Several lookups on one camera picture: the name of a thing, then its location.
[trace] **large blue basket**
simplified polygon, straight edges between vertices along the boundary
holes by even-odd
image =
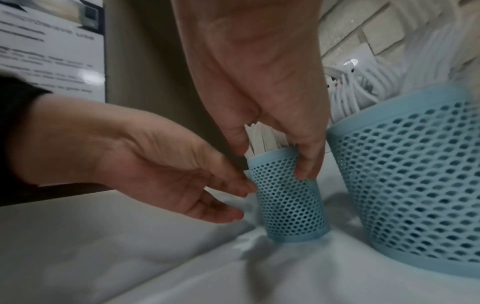
[[[465,87],[397,97],[327,138],[376,250],[480,277],[480,118]]]
[[[267,235],[277,242],[308,241],[329,230],[317,182],[294,177],[298,157],[290,147],[248,161]]]

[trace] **wrist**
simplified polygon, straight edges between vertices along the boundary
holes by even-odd
[[[108,106],[47,94],[11,131],[6,155],[26,183],[93,182],[96,163],[122,129]]]

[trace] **white sign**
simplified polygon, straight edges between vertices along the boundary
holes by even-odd
[[[0,0],[0,70],[105,102],[104,34],[101,0]]]

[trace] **skin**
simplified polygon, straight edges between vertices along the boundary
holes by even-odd
[[[221,153],[163,117],[52,94],[38,98],[8,138],[23,181],[95,182],[147,204],[213,223],[243,218],[210,187],[245,197],[256,186]]]
[[[295,175],[315,179],[330,104],[317,36],[319,0],[172,0],[190,72],[203,104],[234,151],[245,124],[286,133],[300,158]]]

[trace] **blue basket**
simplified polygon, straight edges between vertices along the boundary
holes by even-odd
[[[329,231],[317,182],[294,177],[298,157],[289,147],[248,161],[268,237],[277,242],[308,241]]]
[[[327,138],[376,250],[480,278],[480,117],[465,87],[400,96]]]

